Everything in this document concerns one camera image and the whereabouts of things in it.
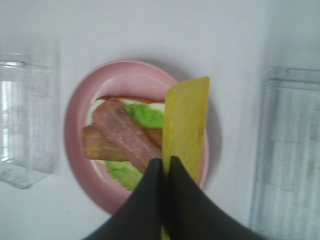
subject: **plate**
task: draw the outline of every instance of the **plate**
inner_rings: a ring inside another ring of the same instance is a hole
[[[118,60],[99,66],[90,72],[75,90],[65,115],[64,142],[71,169],[87,195],[103,210],[113,214],[130,196],[112,179],[106,167],[85,157],[82,128],[90,105],[103,96],[128,96],[163,101],[167,90],[177,80],[162,69],[136,60]],[[208,170],[209,147],[204,136],[201,176],[202,187]]]

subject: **white surface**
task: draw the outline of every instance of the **white surface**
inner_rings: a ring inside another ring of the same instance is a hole
[[[319,1],[2,0],[0,5],[2,35],[51,35],[61,51],[59,167],[27,190],[0,182],[1,240],[78,240],[108,218],[73,177],[63,118],[86,73],[124,58],[151,62],[181,80],[211,77],[219,124],[208,124],[218,126],[209,129],[221,132],[215,139],[222,140],[222,149],[220,155],[213,151],[219,160],[205,191],[248,224],[260,74],[270,65],[319,68]]]

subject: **plastic container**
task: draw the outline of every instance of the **plastic container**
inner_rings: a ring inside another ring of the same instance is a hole
[[[0,39],[0,180],[20,189],[51,174],[58,159],[59,76],[52,47],[38,38]]]
[[[263,75],[251,227],[272,240],[320,239],[320,71]]]

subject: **tongs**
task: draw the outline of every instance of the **tongs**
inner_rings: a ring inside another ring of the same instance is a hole
[[[171,157],[164,179],[163,161],[151,159],[131,196],[85,240],[160,240],[164,226],[171,240],[263,240],[212,202]]]

